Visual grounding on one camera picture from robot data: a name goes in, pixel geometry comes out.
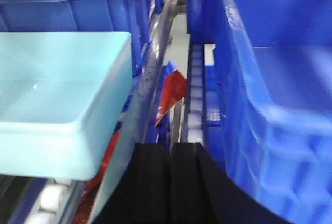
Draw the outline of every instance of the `light blue plastic tray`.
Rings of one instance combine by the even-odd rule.
[[[0,33],[0,174],[89,180],[132,86],[130,33]]]

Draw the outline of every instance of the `rectangular tray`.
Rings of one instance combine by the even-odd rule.
[[[130,33],[0,33],[0,174],[89,180],[132,86]]]

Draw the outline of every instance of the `white roller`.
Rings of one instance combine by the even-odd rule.
[[[203,100],[193,99],[190,101],[190,112],[193,113],[195,111],[203,112]]]
[[[188,130],[188,142],[189,143],[201,143],[204,145],[203,131],[201,129],[189,129]]]
[[[57,184],[64,184],[67,186],[72,183],[72,180],[70,180],[69,178],[56,178],[55,180]]]
[[[191,87],[190,96],[202,99],[203,98],[203,88],[202,87]]]
[[[65,185],[46,185],[40,196],[41,209],[51,212],[57,212],[66,192],[67,187]]]
[[[55,217],[54,213],[39,211],[31,215],[24,224],[54,224]]]
[[[202,114],[201,113],[188,114],[188,127],[202,128]]]

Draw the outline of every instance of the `black plastic part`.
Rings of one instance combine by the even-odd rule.
[[[220,170],[201,144],[136,144],[128,168],[94,223],[287,224]]]
[[[158,144],[136,144],[119,185],[94,223],[169,223],[169,166]]]
[[[173,223],[217,223],[195,149],[190,143],[176,143],[169,156]]]
[[[6,190],[2,192],[0,195],[0,224],[9,222],[30,183],[30,178],[14,177]]]
[[[243,192],[212,160],[201,144],[193,144],[218,223],[287,224]]]

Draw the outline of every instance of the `blue crate bottom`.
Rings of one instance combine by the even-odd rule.
[[[332,116],[332,47],[254,48],[264,81],[279,105]]]
[[[254,52],[275,103],[285,109],[331,116],[332,47],[256,47]],[[227,118],[222,124],[228,176],[260,204],[290,222],[331,223],[331,137],[269,123],[243,100],[241,90],[224,90],[225,82],[218,74],[223,68],[217,65],[216,76],[220,106],[223,93],[231,94],[224,97]],[[233,85],[236,72],[224,79]]]

